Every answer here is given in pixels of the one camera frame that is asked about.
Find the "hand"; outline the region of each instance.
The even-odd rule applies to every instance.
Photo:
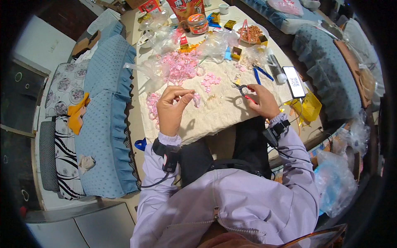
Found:
[[[277,102],[270,91],[262,85],[248,85],[252,92],[256,92],[259,98],[259,104],[248,101],[248,106],[258,112],[261,116],[271,120],[280,113]]]
[[[157,102],[158,123],[162,134],[175,136],[178,133],[183,110],[193,99],[194,92],[180,86],[168,86],[165,89]]]

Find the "blue plastic bag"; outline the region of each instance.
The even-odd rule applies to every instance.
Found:
[[[350,204],[358,186],[344,157],[321,151],[317,160],[314,182],[320,194],[320,213],[334,218]]]

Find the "jacket sleeve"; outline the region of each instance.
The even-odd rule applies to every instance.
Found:
[[[160,143],[164,145],[178,146],[181,144],[181,137],[178,135],[170,137],[159,132],[158,139]],[[146,175],[145,179],[142,181],[142,186],[152,185],[164,178],[166,173],[162,170],[162,165],[163,158],[154,153],[152,150],[152,144],[148,144],[145,148],[145,161],[142,166]],[[177,187],[173,185],[173,182],[177,174],[178,167],[174,173],[170,173],[168,175],[168,179],[164,182],[150,188],[141,188],[141,192],[139,194],[137,223],[134,228],[133,237],[131,238],[132,247],[135,247],[133,244],[141,243],[142,239],[145,239],[144,236],[152,236],[151,231],[145,228],[145,220],[147,220],[148,217],[150,217],[171,197],[173,193],[175,193]],[[146,230],[149,233],[143,234],[138,230]]]
[[[273,127],[276,123],[286,119],[287,115],[280,113],[270,121],[269,127]],[[315,222],[317,222],[319,194],[314,183],[313,164],[309,163],[309,154],[291,126],[288,126],[281,134],[278,149],[290,156],[289,158],[279,153],[284,165],[283,185],[294,192],[294,197],[300,197],[307,203],[307,207],[313,213],[316,218]]]

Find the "blue cushion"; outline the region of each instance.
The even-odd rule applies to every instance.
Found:
[[[98,46],[100,46],[103,42],[105,42],[110,37],[121,34],[122,29],[123,29],[123,24],[121,24],[119,21],[114,21],[114,22],[110,23],[107,27],[105,27],[100,32]]]
[[[292,49],[313,78],[328,121],[354,117],[361,109],[357,85],[333,39],[322,30],[303,25],[296,32]]]
[[[80,176],[86,195],[117,198],[138,191],[129,165],[124,122],[128,96],[103,90],[91,98],[83,126],[75,135],[76,155],[92,156],[96,164]]]
[[[288,13],[283,13],[275,10],[272,8],[268,3],[267,0],[241,0],[246,5],[250,6],[256,12],[264,16],[267,20],[269,20],[273,25],[275,25],[278,29],[281,29],[283,21],[285,19],[302,19],[302,20],[309,20],[315,21],[324,20],[322,16],[320,16],[316,12],[311,12],[310,10],[306,9],[302,6],[303,9],[303,16],[293,15]]]
[[[134,63],[137,54],[121,35],[107,39],[95,51],[87,69],[84,91],[95,97],[103,90],[128,96],[131,91],[132,71],[123,68],[124,63]]]

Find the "black wrist strap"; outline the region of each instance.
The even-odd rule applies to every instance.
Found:
[[[284,132],[284,130],[291,125],[288,120],[282,121],[274,125],[273,131],[277,134],[277,138]]]
[[[158,141],[158,138],[154,140],[152,149],[155,154],[164,158],[164,154],[166,153],[166,146],[161,144],[160,141]]]
[[[179,161],[179,146],[161,144],[158,138],[153,142],[152,149],[155,154],[163,157],[163,171],[174,173]]]
[[[272,128],[266,128],[265,131],[263,131],[266,142],[273,148],[277,147],[280,135],[289,125],[291,125],[289,121],[285,120],[275,124]]]

